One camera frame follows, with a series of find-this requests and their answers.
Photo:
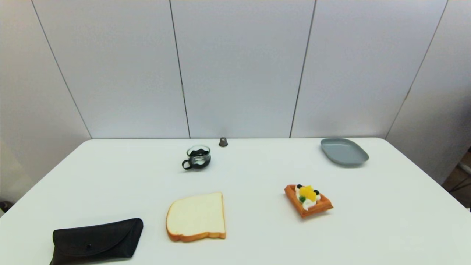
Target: floor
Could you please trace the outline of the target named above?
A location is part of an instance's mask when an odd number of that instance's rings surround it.
[[[466,153],[461,162],[471,167],[471,152]],[[457,166],[451,172],[447,180],[445,180],[445,182],[442,184],[442,187],[449,192],[454,186],[463,180],[465,181],[460,186],[471,183],[471,176],[469,176],[464,170]],[[471,185],[460,190],[453,191],[451,192],[451,195],[453,195],[453,197],[466,208],[471,206]]]

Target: gray tray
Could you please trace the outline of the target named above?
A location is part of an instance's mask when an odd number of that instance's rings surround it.
[[[361,165],[370,158],[359,145],[344,138],[323,139],[321,147],[330,160],[341,165]]]

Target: cup handle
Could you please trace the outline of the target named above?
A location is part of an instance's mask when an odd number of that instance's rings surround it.
[[[188,165],[190,165],[189,167],[185,167],[185,163],[186,163],[186,162],[188,162]],[[190,168],[193,167],[193,166],[190,164],[190,160],[185,160],[185,161],[183,161],[183,162],[181,163],[181,166],[182,166],[184,169],[186,169],[186,170],[188,170],[188,169],[190,169]]]

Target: black leather case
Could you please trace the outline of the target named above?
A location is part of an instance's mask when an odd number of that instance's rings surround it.
[[[50,265],[83,264],[130,258],[138,246],[144,224],[140,218],[87,227],[55,230]]]

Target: white bread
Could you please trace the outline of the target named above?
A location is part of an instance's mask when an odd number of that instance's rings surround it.
[[[172,203],[167,213],[167,233],[172,241],[226,238],[222,193],[197,195]]]

